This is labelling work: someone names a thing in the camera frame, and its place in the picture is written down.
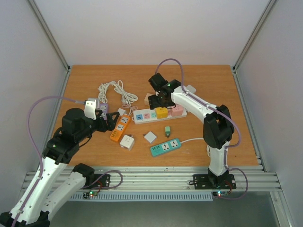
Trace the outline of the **yellow cube adapter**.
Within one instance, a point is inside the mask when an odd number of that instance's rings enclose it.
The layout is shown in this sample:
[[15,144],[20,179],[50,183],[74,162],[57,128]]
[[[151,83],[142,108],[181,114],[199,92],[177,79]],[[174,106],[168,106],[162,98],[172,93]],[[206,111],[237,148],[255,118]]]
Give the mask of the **yellow cube adapter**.
[[164,119],[168,117],[168,109],[165,107],[157,107],[155,108],[155,113],[157,119]]

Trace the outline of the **purple power strip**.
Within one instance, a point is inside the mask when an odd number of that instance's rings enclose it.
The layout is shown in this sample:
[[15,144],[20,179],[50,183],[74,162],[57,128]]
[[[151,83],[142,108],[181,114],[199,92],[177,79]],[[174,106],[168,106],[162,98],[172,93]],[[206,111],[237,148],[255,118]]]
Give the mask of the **purple power strip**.
[[102,113],[107,113],[108,112],[108,104],[100,104],[99,109],[102,111]]

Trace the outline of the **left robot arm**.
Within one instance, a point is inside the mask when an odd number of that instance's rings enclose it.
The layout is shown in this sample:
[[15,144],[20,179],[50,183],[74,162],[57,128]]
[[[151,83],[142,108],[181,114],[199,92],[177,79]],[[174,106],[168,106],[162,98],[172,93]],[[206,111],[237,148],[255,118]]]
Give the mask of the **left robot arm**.
[[20,201],[9,212],[1,213],[0,223],[5,227],[48,227],[63,204],[79,189],[95,184],[95,170],[78,164],[54,192],[56,179],[79,151],[83,140],[91,139],[94,132],[112,131],[119,112],[106,114],[98,110],[94,119],[85,116],[79,108],[69,109],[62,118],[62,126],[48,141],[42,153],[42,166]]

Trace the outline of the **white charger near orange strip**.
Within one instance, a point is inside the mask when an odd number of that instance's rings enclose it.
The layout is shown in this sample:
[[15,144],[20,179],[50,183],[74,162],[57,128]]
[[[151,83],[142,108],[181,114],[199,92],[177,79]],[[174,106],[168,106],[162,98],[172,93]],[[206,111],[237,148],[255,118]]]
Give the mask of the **white charger near orange strip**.
[[117,111],[119,112],[119,116],[123,116],[124,114],[126,114],[126,110],[125,109],[118,108]]

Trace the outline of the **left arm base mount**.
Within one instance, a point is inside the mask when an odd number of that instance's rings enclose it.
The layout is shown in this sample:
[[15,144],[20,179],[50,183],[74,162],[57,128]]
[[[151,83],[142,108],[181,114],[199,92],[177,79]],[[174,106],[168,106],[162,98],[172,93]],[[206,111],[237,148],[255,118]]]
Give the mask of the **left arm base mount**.
[[93,184],[90,186],[84,186],[81,189],[86,189],[86,190],[96,189],[96,188],[99,189],[100,186],[107,188],[110,186],[110,178],[111,178],[110,174],[105,174],[105,175],[96,174],[93,180]]

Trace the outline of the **white plug of long strip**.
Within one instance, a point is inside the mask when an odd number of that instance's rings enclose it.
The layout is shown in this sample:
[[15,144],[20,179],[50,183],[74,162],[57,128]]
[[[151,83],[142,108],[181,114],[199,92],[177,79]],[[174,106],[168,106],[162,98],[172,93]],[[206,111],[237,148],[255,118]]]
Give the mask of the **white plug of long strip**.
[[193,94],[196,93],[196,89],[195,89],[193,86],[191,86],[191,85],[187,85],[187,86],[186,86],[186,89],[187,89],[189,92],[193,93]]

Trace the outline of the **peach cube adapter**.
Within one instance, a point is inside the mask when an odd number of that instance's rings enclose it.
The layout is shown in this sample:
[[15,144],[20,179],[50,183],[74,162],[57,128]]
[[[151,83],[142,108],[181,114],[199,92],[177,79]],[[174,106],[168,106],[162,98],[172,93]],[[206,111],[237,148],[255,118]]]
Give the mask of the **peach cube adapter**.
[[152,94],[147,93],[146,96],[145,96],[145,98],[144,98],[144,104],[145,104],[146,106],[149,106],[149,97],[150,97],[150,96],[152,96]]

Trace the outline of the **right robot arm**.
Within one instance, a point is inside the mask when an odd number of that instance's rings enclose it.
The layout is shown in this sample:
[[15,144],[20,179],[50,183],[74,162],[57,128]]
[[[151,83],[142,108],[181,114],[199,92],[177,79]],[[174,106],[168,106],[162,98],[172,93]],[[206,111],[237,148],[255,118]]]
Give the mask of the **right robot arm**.
[[178,80],[168,82],[159,73],[153,75],[148,82],[157,92],[148,98],[151,109],[180,105],[203,123],[203,138],[210,153],[208,181],[213,188],[222,186],[229,174],[227,152],[234,133],[229,109],[224,105],[215,106],[206,102],[182,86]]

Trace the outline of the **green plug adapter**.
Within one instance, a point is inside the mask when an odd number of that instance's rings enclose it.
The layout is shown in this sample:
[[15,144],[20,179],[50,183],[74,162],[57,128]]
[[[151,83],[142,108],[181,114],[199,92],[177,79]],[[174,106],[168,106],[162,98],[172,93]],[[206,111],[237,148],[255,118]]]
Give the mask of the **green plug adapter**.
[[170,129],[170,126],[165,126],[165,136],[167,138],[169,138],[171,135],[171,129]]

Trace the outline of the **white multicolour power strip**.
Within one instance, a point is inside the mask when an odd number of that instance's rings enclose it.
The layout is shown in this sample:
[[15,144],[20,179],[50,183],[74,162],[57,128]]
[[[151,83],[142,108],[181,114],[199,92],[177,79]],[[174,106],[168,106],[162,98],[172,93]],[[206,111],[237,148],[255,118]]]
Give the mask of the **white multicolour power strip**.
[[145,123],[152,123],[152,122],[159,122],[159,121],[166,121],[166,120],[173,120],[177,118],[183,118],[187,116],[187,112],[184,109],[181,116],[172,117],[171,116],[171,109],[168,109],[168,117],[164,119],[157,119],[155,109],[142,109],[142,110],[135,110],[133,112],[133,118],[135,124],[145,124]]

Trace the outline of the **white cube adapter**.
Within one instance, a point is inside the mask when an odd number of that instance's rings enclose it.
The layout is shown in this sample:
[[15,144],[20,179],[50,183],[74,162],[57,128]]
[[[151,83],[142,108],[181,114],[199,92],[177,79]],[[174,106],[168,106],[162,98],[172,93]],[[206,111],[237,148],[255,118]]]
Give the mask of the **white cube adapter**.
[[135,144],[135,140],[129,135],[124,135],[119,144],[122,148],[125,148],[130,151]]

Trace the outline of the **small white square charger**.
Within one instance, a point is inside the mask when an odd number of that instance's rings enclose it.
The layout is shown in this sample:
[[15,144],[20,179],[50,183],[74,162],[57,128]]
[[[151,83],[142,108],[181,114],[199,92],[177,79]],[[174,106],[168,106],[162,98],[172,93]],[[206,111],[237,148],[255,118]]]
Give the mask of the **small white square charger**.
[[153,132],[148,132],[143,136],[150,144],[152,144],[156,139],[157,136]]

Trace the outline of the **teal power strip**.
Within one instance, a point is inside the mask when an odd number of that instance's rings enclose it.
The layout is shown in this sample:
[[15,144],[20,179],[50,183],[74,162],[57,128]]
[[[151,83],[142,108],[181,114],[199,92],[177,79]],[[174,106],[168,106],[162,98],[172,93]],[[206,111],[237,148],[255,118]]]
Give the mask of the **teal power strip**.
[[164,143],[152,146],[150,148],[150,152],[153,157],[157,157],[172,152],[179,148],[181,148],[181,142],[179,141],[179,139],[172,139]]

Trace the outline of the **pink cube adapter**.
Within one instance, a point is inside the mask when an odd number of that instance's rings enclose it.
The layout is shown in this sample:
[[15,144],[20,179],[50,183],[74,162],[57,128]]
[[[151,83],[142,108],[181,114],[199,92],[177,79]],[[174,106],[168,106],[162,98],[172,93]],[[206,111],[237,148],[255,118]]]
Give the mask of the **pink cube adapter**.
[[176,105],[174,108],[171,109],[171,116],[176,117],[176,116],[181,116],[183,113],[184,108],[180,105]]

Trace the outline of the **orange power strip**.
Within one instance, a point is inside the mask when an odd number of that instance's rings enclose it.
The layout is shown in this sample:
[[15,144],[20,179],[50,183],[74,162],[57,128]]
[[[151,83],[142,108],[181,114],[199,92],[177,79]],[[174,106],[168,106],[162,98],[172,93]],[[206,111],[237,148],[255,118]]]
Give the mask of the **orange power strip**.
[[115,129],[110,135],[110,139],[114,142],[119,142],[124,135],[124,132],[131,121],[130,116],[124,114],[121,116],[120,120],[116,124]]

